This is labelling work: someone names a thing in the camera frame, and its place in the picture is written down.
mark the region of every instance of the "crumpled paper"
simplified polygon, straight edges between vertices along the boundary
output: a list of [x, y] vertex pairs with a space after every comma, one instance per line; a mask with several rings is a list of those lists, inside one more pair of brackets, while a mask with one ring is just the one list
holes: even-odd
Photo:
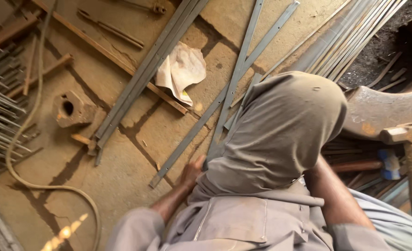
[[181, 102], [192, 106], [193, 101], [184, 90], [206, 78], [206, 62], [201, 50], [178, 42], [156, 72], [156, 85], [171, 89]]

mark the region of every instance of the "hand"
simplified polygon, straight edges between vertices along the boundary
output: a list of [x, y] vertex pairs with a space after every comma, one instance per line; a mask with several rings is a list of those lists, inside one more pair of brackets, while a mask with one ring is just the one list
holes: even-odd
[[206, 159], [205, 155], [201, 155], [195, 161], [187, 164], [181, 174], [180, 185], [192, 190], [195, 187], [197, 177], [202, 173], [203, 162]]

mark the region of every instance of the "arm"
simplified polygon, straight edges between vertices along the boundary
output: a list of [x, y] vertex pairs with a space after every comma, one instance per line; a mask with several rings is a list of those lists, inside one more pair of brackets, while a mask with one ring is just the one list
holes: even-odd
[[192, 192], [195, 187], [195, 180], [201, 174], [204, 160], [205, 156], [202, 155], [196, 161], [187, 164], [181, 174], [180, 183], [150, 207], [161, 215], [165, 224], [167, 224], [175, 210]]
[[201, 174], [205, 157], [187, 164], [181, 174], [180, 183], [150, 208], [136, 208], [128, 212], [114, 227], [105, 250], [156, 250], [165, 225], [192, 192], [195, 180]]
[[304, 172], [304, 175], [311, 196], [325, 201], [322, 213], [327, 225], [355, 224], [375, 230], [347, 187], [321, 155], [315, 167]]

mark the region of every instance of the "cable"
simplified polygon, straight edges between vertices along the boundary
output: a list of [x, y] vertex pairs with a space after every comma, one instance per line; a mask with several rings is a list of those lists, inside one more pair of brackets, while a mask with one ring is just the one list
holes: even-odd
[[26, 121], [23, 123], [23, 125], [20, 127], [18, 132], [15, 134], [13, 137], [11, 143], [9, 144], [9, 148], [6, 152], [6, 166], [9, 170], [9, 173], [14, 177], [17, 181], [22, 183], [23, 185], [32, 188], [32, 189], [44, 189], [44, 190], [68, 190], [68, 191], [73, 191], [75, 193], [80, 194], [82, 197], [84, 197], [91, 205], [91, 208], [94, 211], [94, 216], [96, 218], [96, 237], [94, 240], [94, 246], [93, 250], [96, 251], [98, 245], [99, 245], [99, 240], [100, 240], [100, 232], [101, 232], [101, 224], [100, 224], [100, 215], [99, 215], [99, 210], [97, 209], [96, 203], [93, 201], [91, 197], [89, 197], [84, 191], [81, 191], [80, 189], [70, 187], [70, 186], [42, 186], [42, 185], [34, 185], [32, 183], [27, 182], [26, 180], [23, 180], [13, 169], [12, 166], [12, 151], [15, 145], [15, 142], [18, 140], [20, 135], [23, 133], [23, 131], [27, 128], [27, 125], [32, 121], [32, 118], [34, 117], [35, 113], [38, 110], [38, 106], [41, 103], [41, 92], [43, 90], [43, 50], [44, 50], [44, 45], [45, 45], [45, 34], [46, 30], [49, 26], [49, 22], [51, 20], [52, 14], [54, 12], [55, 6], [57, 5], [57, 1], [54, 1], [53, 6], [51, 7], [50, 11], [48, 12], [45, 22], [43, 24], [43, 29], [41, 31], [41, 37], [40, 37], [40, 44], [39, 44], [39, 49], [38, 49], [38, 91], [37, 91], [37, 97], [35, 99], [35, 104], [34, 107], [32, 108], [31, 113], [29, 116], [26, 118]]

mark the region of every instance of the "forearm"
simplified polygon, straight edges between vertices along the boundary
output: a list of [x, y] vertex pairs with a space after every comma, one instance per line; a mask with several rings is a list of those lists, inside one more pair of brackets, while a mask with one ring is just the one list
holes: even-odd
[[169, 219], [175, 213], [175, 210], [190, 194], [192, 189], [185, 185], [175, 186], [169, 193], [155, 202], [150, 208], [158, 212], [167, 224]]
[[311, 196], [325, 201], [322, 213], [327, 225], [351, 223], [375, 230], [347, 187], [322, 156], [319, 156], [316, 166], [304, 174]]

